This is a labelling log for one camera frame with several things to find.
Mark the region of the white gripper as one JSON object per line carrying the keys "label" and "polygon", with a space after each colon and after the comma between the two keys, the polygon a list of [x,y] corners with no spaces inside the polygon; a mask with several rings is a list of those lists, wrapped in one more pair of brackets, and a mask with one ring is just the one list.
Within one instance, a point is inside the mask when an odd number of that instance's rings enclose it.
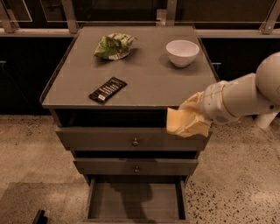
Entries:
{"label": "white gripper", "polygon": [[228,82],[224,80],[214,83],[203,93],[193,94],[184,101],[179,106],[179,110],[201,111],[203,115],[190,115],[175,131],[175,134],[183,138],[194,135],[207,137],[211,122],[226,124],[237,121],[238,117],[227,110],[223,101],[223,90],[227,84]]}

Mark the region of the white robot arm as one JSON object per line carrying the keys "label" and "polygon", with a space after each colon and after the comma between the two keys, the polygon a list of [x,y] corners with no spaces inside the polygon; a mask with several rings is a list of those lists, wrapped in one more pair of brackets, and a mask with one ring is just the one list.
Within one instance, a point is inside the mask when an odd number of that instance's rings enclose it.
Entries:
{"label": "white robot arm", "polygon": [[227,124],[243,116],[265,115],[279,111],[280,52],[263,60],[255,73],[231,81],[219,81],[207,87],[198,103],[187,103],[179,109],[197,108],[178,128],[176,134],[189,137],[208,136],[212,123]]}

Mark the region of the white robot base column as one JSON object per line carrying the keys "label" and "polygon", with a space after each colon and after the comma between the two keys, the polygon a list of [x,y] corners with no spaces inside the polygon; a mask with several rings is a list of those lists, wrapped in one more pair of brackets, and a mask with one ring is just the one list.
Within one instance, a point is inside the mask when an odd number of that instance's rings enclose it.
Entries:
{"label": "white robot base column", "polygon": [[277,112],[258,115],[255,119],[256,125],[261,129],[266,129],[270,126],[272,121],[277,117]]}

